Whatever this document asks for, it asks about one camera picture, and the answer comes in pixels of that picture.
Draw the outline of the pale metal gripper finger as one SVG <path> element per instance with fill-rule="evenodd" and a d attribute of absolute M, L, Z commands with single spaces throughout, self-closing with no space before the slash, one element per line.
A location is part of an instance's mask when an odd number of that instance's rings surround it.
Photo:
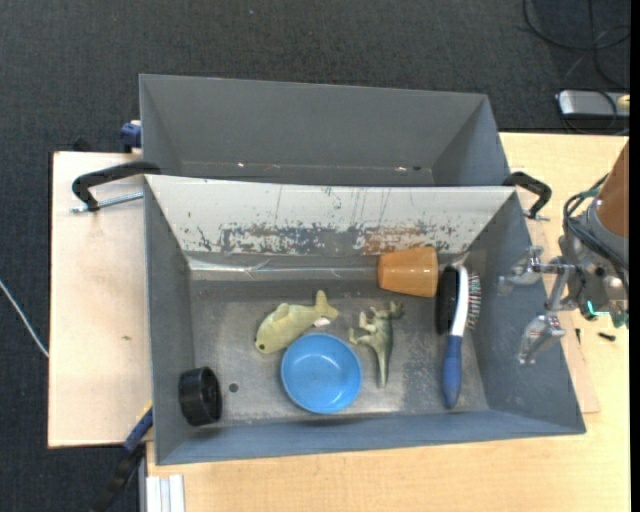
<path fill-rule="evenodd" d="M 537 354 L 548 350 L 566 334 L 559 317 L 555 313 L 545 313 L 534 317 L 525 327 L 521 336 L 518 360 L 521 365 L 534 365 Z"/>
<path fill-rule="evenodd" d="M 497 293 L 500 296 L 509 295 L 515 287 L 530 286 L 541 277 L 541 256 L 544 249 L 541 246 L 530 246 L 524 249 L 510 264 L 508 270 L 497 278 Z"/>

